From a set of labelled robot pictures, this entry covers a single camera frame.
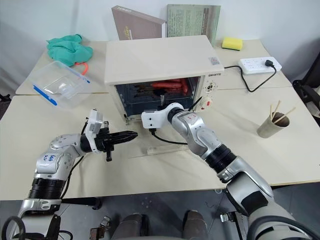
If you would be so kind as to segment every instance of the chopsticks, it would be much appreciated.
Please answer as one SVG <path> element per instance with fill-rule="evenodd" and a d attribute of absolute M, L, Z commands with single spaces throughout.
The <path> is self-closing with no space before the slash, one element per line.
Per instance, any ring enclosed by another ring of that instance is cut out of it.
<path fill-rule="evenodd" d="M 292 112 L 296 109 L 296 107 L 292 108 L 292 109 L 291 109 L 290 111 L 288 111 L 286 114 L 284 114 L 283 116 L 279 117 L 277 120 L 273 121 L 273 119 L 274 119 L 274 117 L 275 117 L 275 115 L 276 115 L 276 112 L 277 112 L 277 110 L 278 110 L 278 108 L 279 108 L 280 103 L 281 103 L 281 101 L 279 100 L 279 101 L 278 101 L 278 104 L 276 105 L 275 110 L 274 110 L 273 113 L 272 113 L 272 107 L 273 107 L 273 105 L 272 105 L 272 104 L 270 105 L 270 120 L 271 120 L 271 122 L 273 122 L 274 124 L 276 124 L 277 122 L 279 122 L 281 119 L 285 118 L 288 114 L 292 113 Z"/>

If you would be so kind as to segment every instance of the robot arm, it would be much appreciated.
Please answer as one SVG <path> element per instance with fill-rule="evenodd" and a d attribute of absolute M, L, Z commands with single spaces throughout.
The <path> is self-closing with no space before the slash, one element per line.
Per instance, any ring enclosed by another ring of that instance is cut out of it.
<path fill-rule="evenodd" d="M 27 239 L 58 239 L 61 219 L 55 212 L 60 208 L 61 194 L 76 158 L 90 152 L 106 152 L 106 160 L 111 161 L 115 144 L 138 136 L 134 131 L 110 133 L 109 123 L 103 122 L 102 114 L 95 109 L 90 112 L 84 132 L 56 137 L 37 159 L 32 188 L 18 213 Z M 14 227 L 11 237 L 17 234 L 18 228 Z"/>
<path fill-rule="evenodd" d="M 170 123 L 186 140 L 189 149 L 207 162 L 220 181 L 227 184 L 229 200 L 240 213 L 249 217 L 248 239 L 311 239 L 295 226 L 294 218 L 276 204 L 269 184 L 240 156 L 233 154 L 196 113 L 184 110 L 178 103 L 171 103 L 161 111 L 143 112 L 141 119 L 147 129 Z"/>

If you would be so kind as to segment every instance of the white wall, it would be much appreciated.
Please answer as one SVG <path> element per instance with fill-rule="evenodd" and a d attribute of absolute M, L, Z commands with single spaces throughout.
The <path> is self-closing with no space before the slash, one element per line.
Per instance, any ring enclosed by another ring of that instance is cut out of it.
<path fill-rule="evenodd" d="M 46 40 L 75 33 L 117 40 L 111 7 L 167 19 L 167 4 L 221 5 L 217 39 L 261 39 L 290 80 L 303 77 L 320 51 L 318 0 L 1 0 L 0 93 L 25 80 Z"/>

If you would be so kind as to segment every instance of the paper cup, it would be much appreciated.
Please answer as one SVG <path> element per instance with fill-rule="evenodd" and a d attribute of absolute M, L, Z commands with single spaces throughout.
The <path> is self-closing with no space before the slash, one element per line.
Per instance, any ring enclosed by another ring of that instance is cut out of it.
<path fill-rule="evenodd" d="M 277 119 L 281 118 L 284 114 L 281 112 L 276 112 L 274 117 L 273 117 L 273 122 L 275 122 Z M 289 126 L 290 121 L 287 116 L 282 118 L 280 121 L 278 121 L 276 124 L 274 124 L 270 116 L 267 117 L 267 119 L 262 123 L 262 125 L 257 129 L 257 134 L 264 138 L 267 139 L 271 137 L 273 134 L 279 132 L 280 130 L 286 128 Z"/>

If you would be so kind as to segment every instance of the yellow sponge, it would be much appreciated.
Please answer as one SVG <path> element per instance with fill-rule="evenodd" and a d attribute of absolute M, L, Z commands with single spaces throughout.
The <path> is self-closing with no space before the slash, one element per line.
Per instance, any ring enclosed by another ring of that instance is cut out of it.
<path fill-rule="evenodd" d="M 222 42 L 223 49 L 232 49 L 240 51 L 242 49 L 242 39 L 234 37 L 225 37 Z"/>

